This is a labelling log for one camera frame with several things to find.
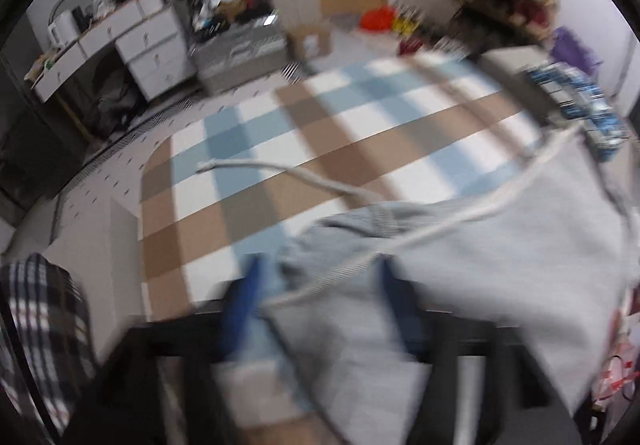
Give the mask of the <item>grey printed hoodie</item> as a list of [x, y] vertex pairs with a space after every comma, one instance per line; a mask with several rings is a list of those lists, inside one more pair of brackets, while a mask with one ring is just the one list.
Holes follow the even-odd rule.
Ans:
[[[637, 286], [638, 219], [575, 128], [550, 132], [492, 191], [386, 202], [308, 171], [288, 174], [361, 207], [311, 222], [262, 258], [256, 309], [222, 381], [251, 435], [284, 443], [293, 413], [340, 444], [407, 444], [431, 367], [409, 355], [380, 261], [420, 306], [518, 329], [574, 420], [599, 373], [612, 318]], [[485, 360], [458, 359], [454, 442], [472, 444]]]

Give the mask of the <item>black white plaid garment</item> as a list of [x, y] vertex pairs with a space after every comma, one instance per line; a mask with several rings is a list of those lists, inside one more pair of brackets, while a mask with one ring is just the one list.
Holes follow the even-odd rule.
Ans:
[[43, 405], [63, 433], [98, 366], [88, 303], [72, 275], [40, 253], [2, 266], [1, 293]]

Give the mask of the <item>grey storage box left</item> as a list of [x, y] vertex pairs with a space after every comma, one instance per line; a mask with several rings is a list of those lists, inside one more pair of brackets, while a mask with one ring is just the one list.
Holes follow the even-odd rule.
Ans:
[[138, 218], [110, 196], [93, 202], [51, 236], [55, 202], [41, 202], [17, 228], [1, 260], [32, 253], [70, 272], [88, 301], [96, 357], [104, 361], [125, 329], [145, 314]]

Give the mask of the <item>checkered bed sheet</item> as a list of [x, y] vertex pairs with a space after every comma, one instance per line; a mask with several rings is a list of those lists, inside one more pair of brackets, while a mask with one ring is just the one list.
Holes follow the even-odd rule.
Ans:
[[440, 52], [322, 72], [193, 122], [142, 173], [142, 287], [156, 319], [213, 297], [243, 257], [357, 199], [308, 170], [394, 202], [487, 192], [514, 176], [541, 131], [475, 65]]

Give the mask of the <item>blue white plaid garment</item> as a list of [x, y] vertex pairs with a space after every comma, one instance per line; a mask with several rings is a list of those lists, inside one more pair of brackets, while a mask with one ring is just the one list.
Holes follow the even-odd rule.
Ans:
[[582, 124], [596, 158], [611, 161], [629, 138], [626, 124], [594, 80], [577, 67], [563, 62], [524, 69], [528, 80], [568, 121]]

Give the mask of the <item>silver aluminium suitcase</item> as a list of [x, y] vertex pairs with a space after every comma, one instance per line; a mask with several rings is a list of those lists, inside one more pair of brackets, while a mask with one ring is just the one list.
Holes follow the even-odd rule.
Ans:
[[190, 49], [198, 82], [209, 95], [242, 86], [282, 69], [288, 57], [288, 36], [277, 13], [229, 30]]

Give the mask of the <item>white drawer desk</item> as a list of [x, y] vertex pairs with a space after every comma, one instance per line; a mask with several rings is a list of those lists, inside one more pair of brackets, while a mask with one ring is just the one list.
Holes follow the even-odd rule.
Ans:
[[64, 49], [32, 90], [46, 102], [107, 49], [117, 51], [149, 102], [196, 74], [183, 24], [172, 4], [168, 0], [128, 0]]

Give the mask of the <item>purple bag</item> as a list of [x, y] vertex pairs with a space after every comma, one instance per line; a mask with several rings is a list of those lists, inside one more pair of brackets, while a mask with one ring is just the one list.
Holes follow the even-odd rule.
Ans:
[[555, 61], [576, 67], [589, 77], [595, 77], [602, 64], [593, 50], [564, 26], [555, 29], [550, 54]]

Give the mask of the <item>small cardboard box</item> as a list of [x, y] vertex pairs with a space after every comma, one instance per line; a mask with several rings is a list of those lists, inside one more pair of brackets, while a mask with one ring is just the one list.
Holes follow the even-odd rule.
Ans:
[[328, 23], [296, 25], [288, 30], [288, 44], [295, 61], [328, 56], [333, 51], [331, 26]]

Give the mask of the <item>white electric kettle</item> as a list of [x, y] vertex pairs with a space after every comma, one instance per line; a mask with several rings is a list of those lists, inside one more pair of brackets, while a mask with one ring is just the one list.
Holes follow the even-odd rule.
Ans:
[[54, 48], [64, 50], [71, 46], [80, 37], [73, 13], [66, 10], [58, 14], [48, 27], [48, 35]]

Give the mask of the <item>orange red bag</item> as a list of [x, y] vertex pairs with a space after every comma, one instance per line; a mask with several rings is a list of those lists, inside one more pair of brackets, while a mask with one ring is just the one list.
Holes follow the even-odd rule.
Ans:
[[396, 20], [396, 10], [391, 6], [381, 6], [380, 8], [364, 12], [359, 21], [359, 28], [364, 31], [380, 34], [393, 29]]

